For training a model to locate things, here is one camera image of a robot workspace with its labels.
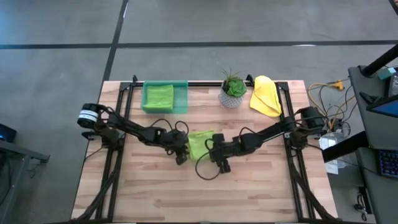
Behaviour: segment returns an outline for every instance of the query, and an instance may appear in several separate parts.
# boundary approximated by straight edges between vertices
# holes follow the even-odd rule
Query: yellow cloth
[[[257,77],[254,81],[250,107],[270,117],[279,116],[282,111],[276,91],[275,83],[270,78],[264,75]]]

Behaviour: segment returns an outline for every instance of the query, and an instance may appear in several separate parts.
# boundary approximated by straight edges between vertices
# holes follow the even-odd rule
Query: black metal frame
[[[214,82],[188,82],[188,86],[190,87],[209,87],[209,86],[221,86],[223,82],[221,81],[214,81]],[[254,87],[254,80],[251,75],[248,75],[246,80],[245,80],[246,86]],[[289,113],[289,116],[292,116],[294,114],[293,112],[293,106],[292,106],[292,100],[290,98],[290,92],[289,92],[289,86],[287,82],[275,82],[278,90],[277,94],[279,97],[279,103],[282,105],[282,97],[280,94],[280,91],[283,91],[285,94],[285,99],[286,99],[286,104],[287,104],[287,112]],[[134,87],[141,87],[143,86],[143,82],[138,82],[137,77],[133,76],[133,81],[132,82],[122,82],[120,83],[119,87],[119,95],[118,95],[118,101],[116,103],[116,109],[115,112],[120,113],[121,110],[121,102],[123,100],[123,96],[125,91],[128,90],[128,95],[127,95],[127,102],[126,102],[126,110],[124,112],[124,118],[128,119],[129,117],[129,112],[130,112],[130,107],[131,107],[131,101],[132,101],[132,93]],[[283,120],[285,118],[285,111],[282,106],[282,113],[279,116],[280,120]],[[122,139],[121,143],[121,148],[118,149],[118,154],[116,158],[116,163],[114,165],[114,170],[117,170],[116,175],[112,178],[112,190],[111,190],[111,197],[109,201],[109,210],[108,210],[108,216],[106,218],[103,218],[103,199],[106,195],[106,192],[110,188],[110,185],[107,185],[107,182],[109,182],[109,172],[111,170],[111,161],[112,161],[112,156],[114,150],[108,150],[107,156],[106,156],[106,161],[105,161],[105,166],[104,166],[104,172],[103,172],[103,179],[101,183],[101,200],[100,203],[96,205],[96,215],[94,219],[90,219],[89,217],[84,220],[70,220],[67,223],[112,223],[113,222],[113,213],[114,213],[114,207],[116,204],[116,196],[117,196],[117,191],[118,191],[118,182],[119,182],[119,175],[120,175],[120,170],[121,170],[121,163],[122,163],[122,158],[123,158],[123,151],[124,151],[124,143],[125,143],[125,137]],[[300,201],[300,194],[299,194],[299,188],[298,188],[298,183],[294,176],[294,172],[296,172],[296,168],[293,163],[293,157],[292,157],[292,152],[290,150],[290,147],[288,147],[288,139],[287,136],[284,136],[284,143],[285,143],[285,151],[287,155],[287,164],[289,167],[289,174],[290,174],[290,179],[291,179],[291,184],[292,184],[292,193],[293,193],[293,198],[295,202],[295,209],[296,209],[296,214],[297,214],[297,219],[298,223],[321,223],[321,224],[332,224],[332,223],[339,223],[339,224],[360,224],[356,222],[344,222],[340,220],[319,220],[316,219],[315,216],[315,211],[314,207],[307,195],[305,195],[306,199],[306,204],[308,208],[308,216],[309,218],[305,218],[303,215],[303,210],[302,210],[302,204]],[[303,182],[309,189],[309,184],[308,184],[308,177],[307,173],[305,170],[305,164],[304,164],[304,159],[301,151],[297,151],[297,160],[298,160],[298,166],[300,167],[300,177],[301,177],[301,182]]]

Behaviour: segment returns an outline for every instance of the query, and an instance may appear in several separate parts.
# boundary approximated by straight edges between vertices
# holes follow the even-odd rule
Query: potted plant
[[[229,68],[229,73],[224,69],[223,73],[226,75],[226,79],[221,86],[220,102],[226,108],[236,108],[243,101],[246,85],[237,76],[239,72],[232,74],[232,70]]]

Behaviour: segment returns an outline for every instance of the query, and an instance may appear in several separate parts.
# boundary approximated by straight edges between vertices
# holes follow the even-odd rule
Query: monitor
[[[398,118],[398,95],[379,100],[366,107],[366,110]]]

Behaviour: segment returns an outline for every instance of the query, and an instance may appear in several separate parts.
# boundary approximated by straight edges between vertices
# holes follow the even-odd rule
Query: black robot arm
[[[109,115],[107,121],[102,119],[101,115]],[[176,163],[183,164],[187,160],[188,142],[187,134],[184,131],[177,130],[177,127],[171,131],[158,127],[143,127],[128,119],[124,119],[104,105],[86,103],[83,105],[77,123],[83,127],[93,130],[101,136],[103,143],[115,146],[119,143],[118,130],[131,134],[147,146],[158,146],[166,150],[168,155],[176,154]]]
[[[300,113],[301,121],[299,127],[296,127],[294,115]],[[232,138],[232,142],[224,141],[224,134],[214,134],[212,139],[213,147],[206,147],[209,150],[210,159],[220,168],[220,173],[231,172],[227,158],[232,156],[244,156],[256,151],[262,144],[272,138],[282,134],[289,134],[289,144],[292,149],[303,149],[307,145],[307,136],[311,134],[321,133],[325,125],[324,117],[314,107],[308,107],[298,110],[293,116],[286,117],[283,121],[278,122],[268,128],[257,133],[242,134],[243,128],[239,136]]]

